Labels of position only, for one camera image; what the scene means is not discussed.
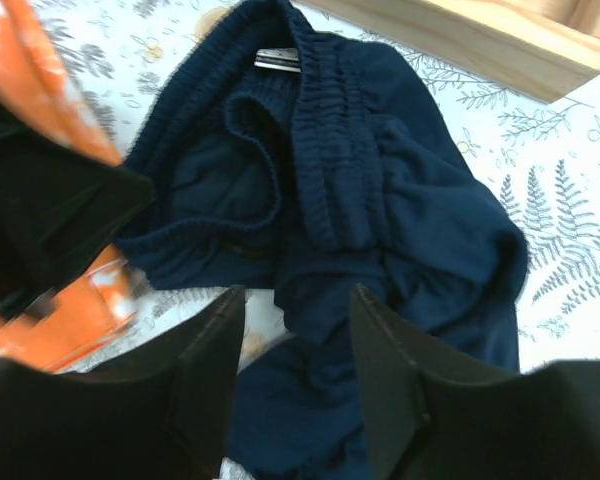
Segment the navy blue shorts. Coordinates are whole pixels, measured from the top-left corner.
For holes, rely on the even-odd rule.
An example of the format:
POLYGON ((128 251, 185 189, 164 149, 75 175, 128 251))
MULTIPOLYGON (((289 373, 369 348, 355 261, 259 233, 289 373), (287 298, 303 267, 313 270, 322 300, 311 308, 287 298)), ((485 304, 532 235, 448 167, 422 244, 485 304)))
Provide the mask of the navy blue shorts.
POLYGON ((270 289, 291 338, 238 377, 229 457, 258 479, 366 479, 353 286, 517 370, 522 232, 474 178, 426 86, 384 43, 287 1, 233 8, 164 87, 128 170, 155 200, 116 246, 158 289, 270 289), (296 48, 301 72, 254 65, 296 48))

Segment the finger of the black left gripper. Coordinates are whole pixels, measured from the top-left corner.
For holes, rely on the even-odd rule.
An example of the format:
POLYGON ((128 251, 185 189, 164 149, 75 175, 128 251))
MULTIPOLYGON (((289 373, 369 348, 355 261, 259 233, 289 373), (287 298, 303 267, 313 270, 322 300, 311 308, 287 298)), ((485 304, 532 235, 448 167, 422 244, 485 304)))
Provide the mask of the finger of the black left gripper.
POLYGON ((146 178, 56 144, 0 103, 0 317, 52 313, 153 197, 146 178))

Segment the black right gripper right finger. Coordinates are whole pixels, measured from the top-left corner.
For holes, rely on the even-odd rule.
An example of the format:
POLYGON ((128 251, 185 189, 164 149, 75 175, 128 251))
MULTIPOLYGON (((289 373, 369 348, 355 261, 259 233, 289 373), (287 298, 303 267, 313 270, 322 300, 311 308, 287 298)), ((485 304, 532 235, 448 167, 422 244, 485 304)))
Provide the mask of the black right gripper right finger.
POLYGON ((375 479, 600 479, 600 360, 515 374, 401 319, 363 286, 351 332, 375 479))

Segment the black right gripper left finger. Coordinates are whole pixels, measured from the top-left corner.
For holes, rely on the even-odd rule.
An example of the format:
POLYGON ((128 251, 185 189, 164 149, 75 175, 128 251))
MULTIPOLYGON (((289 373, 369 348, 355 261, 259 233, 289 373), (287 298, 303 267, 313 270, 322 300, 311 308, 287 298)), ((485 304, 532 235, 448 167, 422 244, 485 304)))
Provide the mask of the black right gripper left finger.
POLYGON ((232 287, 86 373, 0 358, 0 479, 215 479, 245 322, 232 287))

